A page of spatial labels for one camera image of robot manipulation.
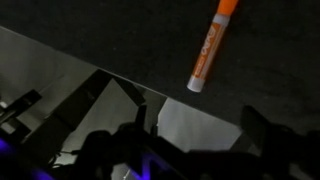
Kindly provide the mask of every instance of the marker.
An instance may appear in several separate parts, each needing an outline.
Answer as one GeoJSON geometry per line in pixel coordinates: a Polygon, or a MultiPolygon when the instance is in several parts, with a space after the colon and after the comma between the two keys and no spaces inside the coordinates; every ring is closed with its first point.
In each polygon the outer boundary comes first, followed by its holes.
{"type": "Polygon", "coordinates": [[[237,3],[238,0],[220,0],[218,11],[213,18],[206,40],[187,86],[191,91],[201,92],[220,41],[229,24],[230,16],[237,3]]]}

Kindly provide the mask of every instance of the orange marker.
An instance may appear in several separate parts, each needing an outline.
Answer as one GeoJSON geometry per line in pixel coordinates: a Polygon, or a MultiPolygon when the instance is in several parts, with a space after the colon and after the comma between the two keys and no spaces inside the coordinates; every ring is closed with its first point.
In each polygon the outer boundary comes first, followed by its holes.
{"type": "Polygon", "coordinates": [[[213,18],[207,38],[188,83],[188,88],[191,91],[201,92],[222,36],[229,24],[230,16],[237,3],[238,0],[220,0],[218,12],[213,18]]]}

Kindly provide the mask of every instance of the orange marker cap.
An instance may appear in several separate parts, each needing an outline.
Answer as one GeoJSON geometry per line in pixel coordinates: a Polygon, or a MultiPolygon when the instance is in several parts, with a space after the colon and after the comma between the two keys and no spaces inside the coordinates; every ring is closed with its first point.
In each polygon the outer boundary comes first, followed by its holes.
{"type": "Polygon", "coordinates": [[[238,4],[238,0],[220,0],[218,13],[226,16],[231,16],[238,4]]]}

